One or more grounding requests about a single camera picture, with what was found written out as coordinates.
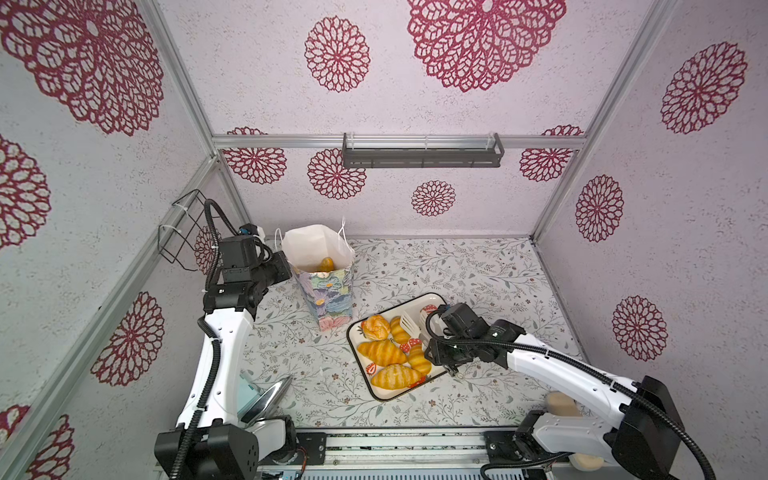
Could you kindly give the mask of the striped oval bread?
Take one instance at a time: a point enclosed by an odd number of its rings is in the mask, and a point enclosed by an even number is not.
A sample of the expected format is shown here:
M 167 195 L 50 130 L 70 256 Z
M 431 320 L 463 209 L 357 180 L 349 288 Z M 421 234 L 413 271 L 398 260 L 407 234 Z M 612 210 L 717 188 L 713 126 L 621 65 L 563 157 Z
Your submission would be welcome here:
M 407 354 L 407 359 L 410 367 L 417 371 L 421 377 L 426 377 L 431 373 L 433 364 L 426 359 L 422 344 L 413 345 Z

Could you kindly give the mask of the steel tongs with cream tips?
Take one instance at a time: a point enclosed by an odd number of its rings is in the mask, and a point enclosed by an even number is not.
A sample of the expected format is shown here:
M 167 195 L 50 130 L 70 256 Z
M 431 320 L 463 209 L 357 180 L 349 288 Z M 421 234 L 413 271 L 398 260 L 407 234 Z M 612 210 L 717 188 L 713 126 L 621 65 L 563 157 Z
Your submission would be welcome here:
M 419 339 L 422 343 L 422 348 L 425 349 L 429 345 L 429 336 L 426 334 L 423 323 L 418 319 L 412 318 L 407 313 L 402 313 L 401 327 L 409 334 L 411 338 Z

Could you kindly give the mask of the floral paper bag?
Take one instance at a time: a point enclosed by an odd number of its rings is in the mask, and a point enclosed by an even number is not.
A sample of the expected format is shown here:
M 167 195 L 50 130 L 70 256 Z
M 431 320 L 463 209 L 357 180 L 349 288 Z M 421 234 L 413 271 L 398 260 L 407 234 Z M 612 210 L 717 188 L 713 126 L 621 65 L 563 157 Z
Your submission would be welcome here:
M 352 267 L 356 253 L 346 236 L 346 221 L 336 228 L 313 224 L 287 232 L 277 229 L 275 246 L 291 266 L 305 303 L 322 331 L 351 321 L 353 316 Z M 321 260 L 331 257 L 333 272 L 317 272 Z

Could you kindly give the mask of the striped long roll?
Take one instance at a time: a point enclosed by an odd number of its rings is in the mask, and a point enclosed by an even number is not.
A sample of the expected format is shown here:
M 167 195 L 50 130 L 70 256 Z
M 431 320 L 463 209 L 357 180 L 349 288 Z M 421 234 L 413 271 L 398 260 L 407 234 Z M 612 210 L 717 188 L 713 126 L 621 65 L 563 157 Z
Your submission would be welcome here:
M 333 272 L 335 270 L 336 265 L 331 257 L 323 258 L 316 269 L 317 272 Z

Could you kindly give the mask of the small oval bread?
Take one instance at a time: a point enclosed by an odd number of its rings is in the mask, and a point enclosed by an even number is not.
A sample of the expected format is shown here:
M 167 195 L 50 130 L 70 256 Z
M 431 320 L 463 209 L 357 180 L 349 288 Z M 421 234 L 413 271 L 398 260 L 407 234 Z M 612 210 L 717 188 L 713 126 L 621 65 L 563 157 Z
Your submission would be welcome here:
M 411 339 L 411 336 L 402 327 L 400 316 L 396 316 L 390 321 L 390 331 L 393 340 L 399 345 L 407 344 Z

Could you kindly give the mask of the round bun bread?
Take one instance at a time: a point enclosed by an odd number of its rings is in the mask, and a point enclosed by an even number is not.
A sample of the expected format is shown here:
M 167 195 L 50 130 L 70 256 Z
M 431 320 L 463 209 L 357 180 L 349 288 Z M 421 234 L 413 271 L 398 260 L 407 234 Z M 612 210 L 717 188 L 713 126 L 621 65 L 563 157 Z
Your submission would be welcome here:
M 391 327 L 388 320 L 381 315 L 373 315 L 361 323 L 363 336 L 371 341 L 387 340 Z

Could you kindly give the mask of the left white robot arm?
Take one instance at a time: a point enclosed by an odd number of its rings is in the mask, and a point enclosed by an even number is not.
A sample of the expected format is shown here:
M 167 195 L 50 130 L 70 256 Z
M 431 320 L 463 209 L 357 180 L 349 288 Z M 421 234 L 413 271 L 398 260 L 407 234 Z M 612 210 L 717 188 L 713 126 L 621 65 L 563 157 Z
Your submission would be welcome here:
M 238 415 L 240 362 L 247 332 L 270 286 L 291 276 L 283 252 L 265 261 L 227 253 L 210 271 L 197 325 L 203 347 L 190 395 L 175 427 L 158 434 L 154 454 L 171 479 L 255 479 L 267 460 L 286 460 L 299 449 L 287 416 L 246 428 Z

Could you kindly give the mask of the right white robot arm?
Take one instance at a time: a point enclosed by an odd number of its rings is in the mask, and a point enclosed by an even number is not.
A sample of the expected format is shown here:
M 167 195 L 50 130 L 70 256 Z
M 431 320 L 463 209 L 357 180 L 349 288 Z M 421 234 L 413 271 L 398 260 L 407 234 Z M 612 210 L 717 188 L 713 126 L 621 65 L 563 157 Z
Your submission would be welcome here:
M 427 358 L 455 372 L 457 367 L 479 359 L 535 377 L 586 406 L 608 427 L 591 439 L 586 433 L 544 433 L 544 417 L 534 422 L 530 436 L 550 456 L 606 453 L 624 470 L 639 479 L 670 479 L 671 467 L 685 428 L 661 381 L 646 376 L 641 382 L 599 371 L 565 355 L 515 324 L 498 320 L 487 324 L 479 318 L 465 325 L 450 321 L 442 336 L 431 322 Z

